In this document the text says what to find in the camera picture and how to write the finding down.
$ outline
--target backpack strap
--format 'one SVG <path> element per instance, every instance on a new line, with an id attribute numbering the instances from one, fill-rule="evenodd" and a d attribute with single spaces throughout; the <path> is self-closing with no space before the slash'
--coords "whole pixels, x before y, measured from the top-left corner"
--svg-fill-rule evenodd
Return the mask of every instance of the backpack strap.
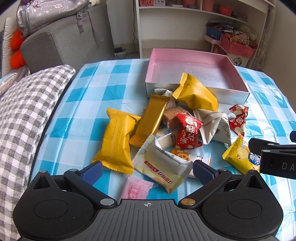
<path id="1" fill-rule="evenodd" d="M 87 9 L 86 11 L 89 14 L 89 20 L 91 22 L 91 27 L 92 27 L 92 29 L 94 31 L 94 39 L 95 39 L 96 43 L 98 44 L 98 41 L 100 41 L 100 43 L 104 42 L 105 40 L 104 40 L 101 32 L 97 28 L 94 28 L 94 26 L 95 26 L 94 25 L 94 20 L 93 20 L 93 18 L 91 16 L 91 13 L 89 12 L 89 9 Z"/>
<path id="2" fill-rule="evenodd" d="M 84 29 L 83 29 L 83 22 L 82 22 L 82 12 L 78 12 L 76 14 L 76 19 L 77 19 L 77 25 L 79 28 L 79 33 L 83 33 Z"/>

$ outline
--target red snack packet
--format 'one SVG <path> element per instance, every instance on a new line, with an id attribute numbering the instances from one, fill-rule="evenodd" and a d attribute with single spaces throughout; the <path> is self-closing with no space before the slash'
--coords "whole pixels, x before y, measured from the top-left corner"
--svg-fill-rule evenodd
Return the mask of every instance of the red snack packet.
<path id="1" fill-rule="evenodd" d="M 194 149 L 202 146 L 202 143 L 197 139 L 197 132 L 202 126 L 202 122 L 193 116 L 185 114 L 177 114 L 176 117 L 180 122 L 176 148 Z"/>
<path id="2" fill-rule="evenodd" d="M 248 109 L 249 107 L 240 104 L 236 104 L 229 108 L 229 110 L 236 115 L 236 118 L 229 121 L 229 126 L 237 135 L 240 133 L 242 138 L 244 138 Z"/>

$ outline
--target white box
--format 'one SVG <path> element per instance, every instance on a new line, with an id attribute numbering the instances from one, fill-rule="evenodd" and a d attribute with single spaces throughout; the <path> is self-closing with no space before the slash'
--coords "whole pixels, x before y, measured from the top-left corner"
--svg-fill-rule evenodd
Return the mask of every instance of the white box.
<path id="1" fill-rule="evenodd" d="M 153 6 L 165 6 L 165 0 L 153 0 Z"/>
<path id="2" fill-rule="evenodd" d="M 227 56 L 184 49 L 153 49 L 145 80 L 146 94 L 155 88 L 175 91 L 182 73 L 196 77 L 221 104 L 244 104 L 249 91 Z"/>
<path id="3" fill-rule="evenodd" d="M 249 60 L 248 58 L 243 56 L 229 54 L 226 52 L 224 48 L 222 48 L 220 45 L 217 45 L 217 44 L 214 44 L 212 52 L 226 55 L 230 59 L 230 61 L 236 66 L 246 67 Z"/>

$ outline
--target curtain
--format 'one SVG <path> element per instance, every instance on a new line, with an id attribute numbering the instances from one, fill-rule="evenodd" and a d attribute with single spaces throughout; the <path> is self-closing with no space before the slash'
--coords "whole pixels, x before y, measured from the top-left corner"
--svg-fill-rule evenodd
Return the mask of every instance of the curtain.
<path id="1" fill-rule="evenodd" d="M 252 64 L 251 69 L 260 70 L 264 65 L 265 54 L 266 54 L 268 43 L 272 34 L 272 28 L 274 25 L 275 13 L 276 13 L 276 8 L 269 6 L 262 38 L 258 46 L 258 50 L 255 55 L 254 62 Z"/>

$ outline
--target tablecloth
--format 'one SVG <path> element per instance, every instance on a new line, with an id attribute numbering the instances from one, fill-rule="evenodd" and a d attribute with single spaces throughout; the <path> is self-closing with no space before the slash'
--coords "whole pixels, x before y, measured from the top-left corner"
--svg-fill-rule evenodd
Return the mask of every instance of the tablecloth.
<path id="1" fill-rule="evenodd" d="M 109 122 L 107 107 L 141 115 L 148 103 L 145 91 L 148 62 L 149 59 L 126 59 L 86 64 L 66 91 L 51 120 L 33 167 L 32 178 L 39 170 L 59 175 L 70 168 L 82 169 L 89 165 L 100 150 Z M 249 114 L 244 140 L 257 137 L 291 144 L 289 134 L 296 130 L 296 115 L 286 97 L 266 74 L 242 67 L 237 69 L 250 92 L 245 103 L 249 106 Z M 236 138 L 237 135 L 232 132 L 232 141 Z M 222 159 L 226 148 L 226 144 L 211 141 L 194 152 L 211 157 L 211 166 L 215 169 L 224 167 L 234 174 L 239 173 Z M 131 156 L 137 150 L 131 146 Z M 153 181 L 136 170 L 134 174 Z M 281 241 L 290 240 L 296 235 L 296 180 L 264 174 L 262 177 L 284 211 L 284 220 L 276 237 Z M 126 178 L 122 173 L 106 169 L 94 186 L 119 200 Z M 178 202 L 199 187 L 201 184 L 197 179 L 187 178 L 171 195 L 159 185 L 150 190 L 147 198 L 170 198 Z"/>

